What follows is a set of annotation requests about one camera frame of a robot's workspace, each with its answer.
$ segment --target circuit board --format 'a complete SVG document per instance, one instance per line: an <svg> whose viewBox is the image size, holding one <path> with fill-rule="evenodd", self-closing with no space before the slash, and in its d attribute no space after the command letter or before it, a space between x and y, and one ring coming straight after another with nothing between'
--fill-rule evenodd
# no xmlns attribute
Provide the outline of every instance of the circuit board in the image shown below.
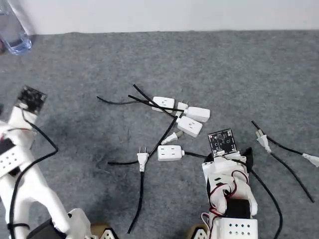
<svg viewBox="0 0 319 239"><path fill-rule="evenodd" d="M38 115L44 105L47 95L37 91L29 86L25 86L14 104L17 107L24 108L25 110Z"/></svg>
<svg viewBox="0 0 319 239"><path fill-rule="evenodd" d="M213 157L236 152L236 144L231 128L208 134Z"/></svg>

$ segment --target water bottle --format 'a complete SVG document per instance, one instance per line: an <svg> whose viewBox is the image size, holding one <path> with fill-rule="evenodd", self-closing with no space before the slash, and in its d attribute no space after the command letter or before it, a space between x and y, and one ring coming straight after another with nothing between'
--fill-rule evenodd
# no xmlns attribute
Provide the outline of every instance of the water bottle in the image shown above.
<svg viewBox="0 0 319 239"><path fill-rule="evenodd" d="M0 0L0 39L14 55L31 49L32 43L7 0Z"/></svg>

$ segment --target white wall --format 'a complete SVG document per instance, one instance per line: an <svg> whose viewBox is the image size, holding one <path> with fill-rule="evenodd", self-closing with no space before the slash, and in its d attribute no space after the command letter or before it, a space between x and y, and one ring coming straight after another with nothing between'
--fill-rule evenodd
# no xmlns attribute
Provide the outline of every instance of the white wall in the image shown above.
<svg viewBox="0 0 319 239"><path fill-rule="evenodd" d="M319 29L319 0L19 1L38 34Z"/></svg>

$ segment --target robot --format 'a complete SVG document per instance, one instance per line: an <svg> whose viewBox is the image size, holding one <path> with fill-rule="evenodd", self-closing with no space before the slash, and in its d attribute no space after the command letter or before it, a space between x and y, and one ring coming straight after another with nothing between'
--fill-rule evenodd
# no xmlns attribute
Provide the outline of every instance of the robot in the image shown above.
<svg viewBox="0 0 319 239"><path fill-rule="evenodd" d="M111 228L101 225L97 227L102 227L102 235L93 235L90 221L83 210L73 209L67 213L37 166L38 162L58 152L57 146L35 125L45 100L45 94L25 86L8 123L0 121L0 196L10 238L117 239ZM55 148L53 153L38 160L31 153L34 129ZM33 202L44 205L52 218L30 231L29 209Z"/></svg>
<svg viewBox="0 0 319 239"><path fill-rule="evenodd" d="M252 149L237 151L232 130L208 135L212 153L202 164L209 200L203 225L192 228L189 239L258 239L258 222L253 219L258 204L249 187L253 165Z"/></svg>

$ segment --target white power strip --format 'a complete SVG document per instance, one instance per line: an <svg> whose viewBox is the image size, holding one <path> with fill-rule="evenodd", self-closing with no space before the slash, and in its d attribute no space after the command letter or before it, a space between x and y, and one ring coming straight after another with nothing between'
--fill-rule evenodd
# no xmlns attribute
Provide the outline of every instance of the white power strip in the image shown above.
<svg viewBox="0 0 319 239"><path fill-rule="evenodd" d="M256 219L221 218L214 222L216 239L258 239Z"/></svg>
<svg viewBox="0 0 319 239"><path fill-rule="evenodd" d="M154 96L153 101L158 104L160 107L166 107L166 108L174 108L175 100L172 98L166 98L166 97L160 97L160 96ZM152 107L152 110L162 112L161 109Z"/></svg>

